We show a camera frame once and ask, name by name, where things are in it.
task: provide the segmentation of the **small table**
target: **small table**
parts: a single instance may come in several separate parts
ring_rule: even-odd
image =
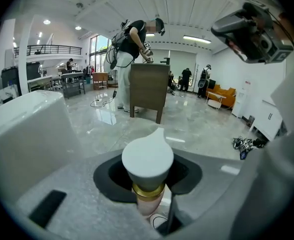
[[[63,93],[66,95],[67,98],[69,98],[70,94],[74,92],[79,92],[79,94],[81,94],[81,90],[83,90],[83,94],[86,94],[83,73],[62,74],[61,83],[62,83]]]
[[[216,101],[216,100],[213,100],[213,99],[210,99],[208,101],[208,98],[209,98],[209,94],[212,94],[214,96],[216,96],[218,99],[219,99],[219,102]],[[221,107],[221,102],[222,102],[222,99],[225,99],[226,97],[222,96],[222,95],[219,95],[219,94],[216,94],[214,92],[208,92],[208,96],[207,96],[207,100],[206,100],[206,103],[208,102],[208,105],[211,106],[211,107],[214,107],[216,108],[217,110]]]
[[[52,75],[28,80],[27,84],[29,92],[32,92],[32,89],[34,89],[35,87],[46,86],[46,84],[50,84],[50,88],[52,88]]]
[[[108,89],[108,73],[105,72],[95,72],[92,74],[92,83],[93,83],[93,89],[99,90],[100,88],[107,87]]]

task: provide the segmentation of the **white cabinet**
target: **white cabinet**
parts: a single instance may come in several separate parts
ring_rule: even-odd
[[[263,100],[259,108],[259,114],[253,122],[250,131],[255,127],[271,141],[277,135],[281,122],[282,117],[276,106]]]
[[[245,90],[240,90],[237,92],[236,102],[233,105],[232,114],[236,117],[241,118],[245,110],[245,104],[247,99],[247,92]]]

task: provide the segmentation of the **black backpack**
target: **black backpack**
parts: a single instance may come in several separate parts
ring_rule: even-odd
[[[200,79],[206,79],[207,78],[207,71],[205,69],[202,70]]]

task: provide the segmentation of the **white pants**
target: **white pants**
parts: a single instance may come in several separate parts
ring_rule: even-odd
[[[119,51],[117,54],[118,71],[118,106],[130,110],[130,70],[133,56],[127,52]]]

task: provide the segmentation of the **white table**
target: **white table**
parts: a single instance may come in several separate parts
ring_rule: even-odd
[[[50,84],[50,88],[52,88],[52,75],[38,77],[35,79],[31,79],[27,81],[29,92],[31,92],[31,89],[33,87],[37,86],[45,86],[46,84]]]
[[[216,100],[213,100],[213,99],[210,99],[208,101],[208,98],[209,98],[209,94],[212,94],[214,95],[215,97],[217,97],[219,99],[219,102],[216,101]],[[208,96],[207,96],[207,100],[206,100],[206,103],[208,102],[208,105],[211,106],[211,107],[214,107],[216,108],[217,110],[221,107],[221,102],[222,102],[222,99],[225,99],[226,97],[222,96],[222,95],[219,95],[219,94],[216,94],[214,92],[208,92]]]

